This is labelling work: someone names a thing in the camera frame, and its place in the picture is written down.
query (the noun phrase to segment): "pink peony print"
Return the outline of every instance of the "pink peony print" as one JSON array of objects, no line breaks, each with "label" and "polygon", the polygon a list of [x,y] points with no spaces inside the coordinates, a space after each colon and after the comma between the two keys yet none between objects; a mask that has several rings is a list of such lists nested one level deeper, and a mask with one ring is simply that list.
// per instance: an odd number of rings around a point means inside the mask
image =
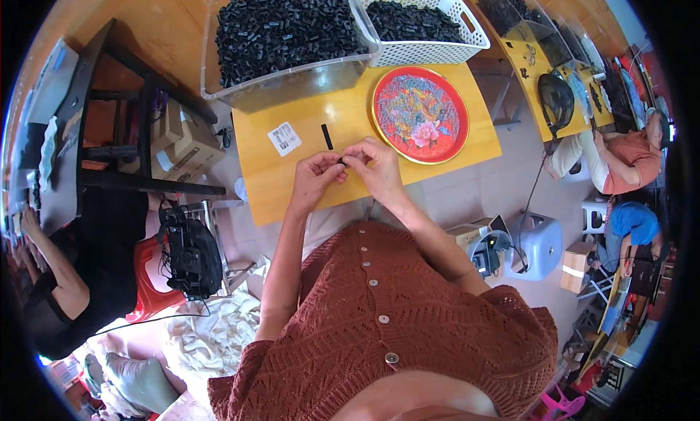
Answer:
[{"label": "pink peony print", "polygon": [[432,141],[438,139],[440,133],[437,130],[435,124],[440,125],[440,121],[437,122],[424,122],[416,126],[411,133],[411,139],[416,143],[418,147],[425,147],[429,145]]}]

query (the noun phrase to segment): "beige pants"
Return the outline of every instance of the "beige pants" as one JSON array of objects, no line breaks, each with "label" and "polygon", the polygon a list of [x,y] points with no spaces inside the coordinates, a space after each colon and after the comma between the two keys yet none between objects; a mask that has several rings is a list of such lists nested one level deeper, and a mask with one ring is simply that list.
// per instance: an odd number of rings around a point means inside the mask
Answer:
[{"label": "beige pants", "polygon": [[593,142],[593,131],[585,130],[576,135],[565,136],[552,154],[552,169],[561,178],[581,158],[581,155],[586,159],[593,185],[602,193],[610,170],[608,163],[598,154],[596,144]]},{"label": "beige pants", "polygon": [[[418,208],[427,212],[425,193],[420,182],[404,186],[406,194]],[[355,221],[372,220],[394,228],[405,227],[391,212],[372,197],[354,200],[338,206],[329,206],[311,213],[307,220],[302,258],[306,259],[324,241]]]}]

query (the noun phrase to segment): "brown knit cardigan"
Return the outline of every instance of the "brown knit cardigan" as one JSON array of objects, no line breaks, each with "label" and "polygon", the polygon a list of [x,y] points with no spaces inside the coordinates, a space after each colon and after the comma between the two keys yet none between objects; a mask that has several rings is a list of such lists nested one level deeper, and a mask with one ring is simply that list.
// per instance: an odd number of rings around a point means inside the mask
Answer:
[{"label": "brown knit cardigan", "polygon": [[314,250],[300,301],[279,339],[251,343],[236,375],[209,379],[218,420],[328,420],[372,382],[413,369],[471,383],[517,417],[555,372],[546,308],[511,286],[464,293],[387,225],[350,225]]}]

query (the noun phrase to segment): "blue plastic stool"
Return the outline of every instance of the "blue plastic stool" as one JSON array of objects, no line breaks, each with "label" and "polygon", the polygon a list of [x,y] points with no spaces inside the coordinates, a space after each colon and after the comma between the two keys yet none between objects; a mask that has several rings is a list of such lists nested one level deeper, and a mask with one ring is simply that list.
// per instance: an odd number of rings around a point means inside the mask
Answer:
[{"label": "blue plastic stool", "polygon": [[508,230],[513,239],[513,245],[520,248],[524,253],[528,263],[527,271],[515,272],[512,270],[512,262],[517,252],[512,250],[509,253],[509,261],[506,261],[505,275],[508,277],[528,279],[529,281],[540,281],[549,275],[559,264],[563,252],[561,245],[561,225],[559,221],[551,217],[527,213],[527,217],[532,220],[534,227],[529,230],[520,231],[520,225],[527,227],[529,220],[522,222],[525,214],[518,216],[508,223]]}]

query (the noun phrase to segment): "cardigan button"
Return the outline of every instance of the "cardigan button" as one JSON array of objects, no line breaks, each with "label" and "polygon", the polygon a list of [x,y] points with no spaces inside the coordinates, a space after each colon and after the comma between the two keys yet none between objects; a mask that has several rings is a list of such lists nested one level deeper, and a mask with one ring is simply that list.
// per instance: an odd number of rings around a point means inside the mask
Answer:
[{"label": "cardigan button", "polygon": [[384,361],[390,365],[398,363],[398,355],[392,352],[388,352],[386,356],[384,356]]}]

